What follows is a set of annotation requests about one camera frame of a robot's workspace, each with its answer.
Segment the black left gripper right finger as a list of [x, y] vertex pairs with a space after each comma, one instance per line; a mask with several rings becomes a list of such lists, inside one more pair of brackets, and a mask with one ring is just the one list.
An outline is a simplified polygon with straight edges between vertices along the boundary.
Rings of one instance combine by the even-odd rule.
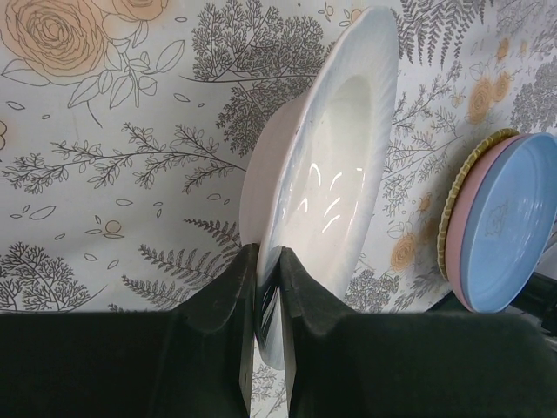
[[357, 313], [279, 258], [291, 417], [553, 417], [556, 358], [514, 314]]

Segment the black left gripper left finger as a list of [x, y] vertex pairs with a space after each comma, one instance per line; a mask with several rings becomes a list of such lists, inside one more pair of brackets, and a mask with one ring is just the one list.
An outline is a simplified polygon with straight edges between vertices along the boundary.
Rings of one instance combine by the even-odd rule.
[[248, 416], [257, 260], [169, 311], [3, 314], [2, 416]]

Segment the pink plate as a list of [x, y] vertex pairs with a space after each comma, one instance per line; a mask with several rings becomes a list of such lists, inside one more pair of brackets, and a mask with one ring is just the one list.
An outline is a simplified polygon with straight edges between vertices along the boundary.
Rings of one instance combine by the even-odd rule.
[[464, 295], [463, 282], [460, 279], [460, 255], [466, 223], [473, 201], [484, 177], [499, 155], [512, 143], [528, 137], [530, 137], [530, 134], [519, 134], [507, 139], [497, 144], [477, 160], [471, 171], [467, 174], [453, 207], [446, 236], [446, 271], [448, 273], [448, 281], [457, 299], [471, 312], [474, 309]]

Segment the white ribbed deep plate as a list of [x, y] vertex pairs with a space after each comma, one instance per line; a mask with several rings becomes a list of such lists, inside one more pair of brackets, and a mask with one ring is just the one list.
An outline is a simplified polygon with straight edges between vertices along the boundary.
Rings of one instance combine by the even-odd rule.
[[255, 333], [262, 361], [285, 366], [283, 248], [338, 298], [365, 243], [390, 142], [399, 70], [397, 24], [364, 9], [341, 34], [312, 86], [283, 104], [252, 152], [240, 199], [243, 244], [259, 247]]

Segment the yellow woven plate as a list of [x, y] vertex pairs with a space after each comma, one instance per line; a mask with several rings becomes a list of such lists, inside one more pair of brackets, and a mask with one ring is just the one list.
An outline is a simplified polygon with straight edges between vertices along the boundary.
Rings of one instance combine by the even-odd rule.
[[440, 269], [440, 273], [445, 281], [448, 281], [448, 273], [446, 271], [446, 236], [448, 226], [453, 207], [467, 174], [471, 171], [476, 161], [479, 160], [485, 153], [494, 148], [497, 144], [512, 137], [518, 136], [519, 134], [520, 133], [513, 128], [503, 128], [494, 132], [475, 146], [475, 148], [469, 153], [464, 163], [460, 167], [458, 174], [456, 175], [451, 185], [443, 211], [441, 213], [436, 240], [437, 263]]

